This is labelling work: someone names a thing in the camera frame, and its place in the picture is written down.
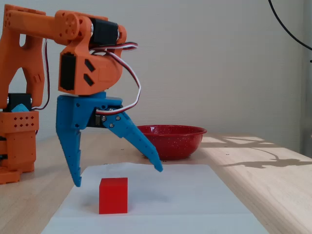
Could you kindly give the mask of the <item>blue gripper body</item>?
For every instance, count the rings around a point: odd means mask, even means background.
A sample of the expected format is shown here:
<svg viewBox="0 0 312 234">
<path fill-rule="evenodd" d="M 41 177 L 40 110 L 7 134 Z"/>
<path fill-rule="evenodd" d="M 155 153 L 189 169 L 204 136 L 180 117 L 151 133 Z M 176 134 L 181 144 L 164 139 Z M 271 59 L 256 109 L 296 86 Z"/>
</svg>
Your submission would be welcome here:
<svg viewBox="0 0 312 234">
<path fill-rule="evenodd" d="M 61 95 L 57 99 L 56 129 L 104 128 L 101 115 L 97 115 L 96 110 L 121 107 L 121 98 L 107 97 L 105 92 L 90 96 Z"/>
</svg>

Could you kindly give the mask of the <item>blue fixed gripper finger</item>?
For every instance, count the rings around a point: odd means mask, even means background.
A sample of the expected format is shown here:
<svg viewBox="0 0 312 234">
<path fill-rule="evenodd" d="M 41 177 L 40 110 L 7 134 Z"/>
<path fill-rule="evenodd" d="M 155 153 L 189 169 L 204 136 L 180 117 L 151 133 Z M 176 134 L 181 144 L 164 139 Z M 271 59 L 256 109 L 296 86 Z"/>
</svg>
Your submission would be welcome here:
<svg viewBox="0 0 312 234">
<path fill-rule="evenodd" d="M 57 135 L 63 149 L 63 153 L 70 171 L 72 180 L 76 187 L 81 186 L 80 173 L 80 137 L 78 129 L 57 129 Z"/>
</svg>

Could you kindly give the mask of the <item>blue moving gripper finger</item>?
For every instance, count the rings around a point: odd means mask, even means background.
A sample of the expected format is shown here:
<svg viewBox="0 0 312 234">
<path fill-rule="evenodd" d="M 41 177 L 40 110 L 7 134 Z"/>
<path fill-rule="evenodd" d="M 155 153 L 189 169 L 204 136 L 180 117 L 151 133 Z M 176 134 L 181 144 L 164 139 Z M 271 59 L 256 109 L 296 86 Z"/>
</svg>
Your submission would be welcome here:
<svg viewBox="0 0 312 234">
<path fill-rule="evenodd" d="M 137 128 L 125 112 L 116 115 L 102 116 L 101 122 L 103 126 L 108 128 L 116 136 L 119 138 L 125 138 L 129 143 L 137 148 L 149 159 L 157 171 L 163 171 L 163 166 L 155 146 Z"/>
</svg>

